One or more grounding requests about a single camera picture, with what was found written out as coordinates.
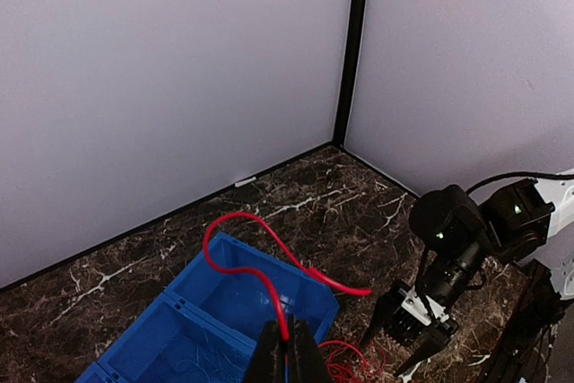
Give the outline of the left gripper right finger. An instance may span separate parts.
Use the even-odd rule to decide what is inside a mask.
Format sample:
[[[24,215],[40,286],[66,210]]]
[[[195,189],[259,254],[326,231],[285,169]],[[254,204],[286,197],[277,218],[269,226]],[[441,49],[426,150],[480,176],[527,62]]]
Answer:
[[[308,322],[289,316],[289,330],[289,382],[332,383]]]

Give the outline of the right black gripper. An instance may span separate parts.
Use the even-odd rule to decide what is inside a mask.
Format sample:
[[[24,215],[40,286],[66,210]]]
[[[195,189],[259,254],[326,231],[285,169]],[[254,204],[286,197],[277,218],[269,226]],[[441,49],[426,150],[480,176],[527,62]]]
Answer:
[[[411,346],[425,335],[413,354],[395,371],[395,377],[440,353],[458,330],[458,323],[443,306],[430,297],[427,301],[432,313],[413,287],[401,280],[394,280],[387,293],[381,295],[375,304],[361,345],[368,345],[382,329],[403,347]]]

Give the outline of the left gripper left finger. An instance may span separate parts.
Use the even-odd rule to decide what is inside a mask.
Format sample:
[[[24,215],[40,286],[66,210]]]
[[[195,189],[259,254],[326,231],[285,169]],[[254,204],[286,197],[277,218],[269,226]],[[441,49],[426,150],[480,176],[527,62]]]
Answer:
[[[243,383],[284,383],[287,380],[288,341],[279,324],[267,321],[243,376]]]

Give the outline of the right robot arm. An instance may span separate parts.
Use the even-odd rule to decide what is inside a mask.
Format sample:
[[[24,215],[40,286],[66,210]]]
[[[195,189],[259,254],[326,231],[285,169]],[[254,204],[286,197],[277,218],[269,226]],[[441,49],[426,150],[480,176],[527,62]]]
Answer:
[[[509,172],[422,195],[409,214],[409,229],[424,244],[414,284],[396,280],[378,297],[360,347],[379,333],[403,347],[417,343],[397,375],[440,353],[458,330],[453,306],[483,287],[472,280],[486,258],[517,262],[572,223],[572,170]]]

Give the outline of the blue three-compartment plastic bin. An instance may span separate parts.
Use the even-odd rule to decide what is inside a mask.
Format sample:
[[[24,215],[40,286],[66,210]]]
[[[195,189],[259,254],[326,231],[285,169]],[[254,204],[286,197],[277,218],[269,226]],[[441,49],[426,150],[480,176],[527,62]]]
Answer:
[[[305,319],[324,341],[339,310],[324,284],[225,233],[208,255],[220,266],[263,272],[285,314]],[[220,274],[205,258],[199,253],[79,381],[240,382],[274,307],[256,277]]]

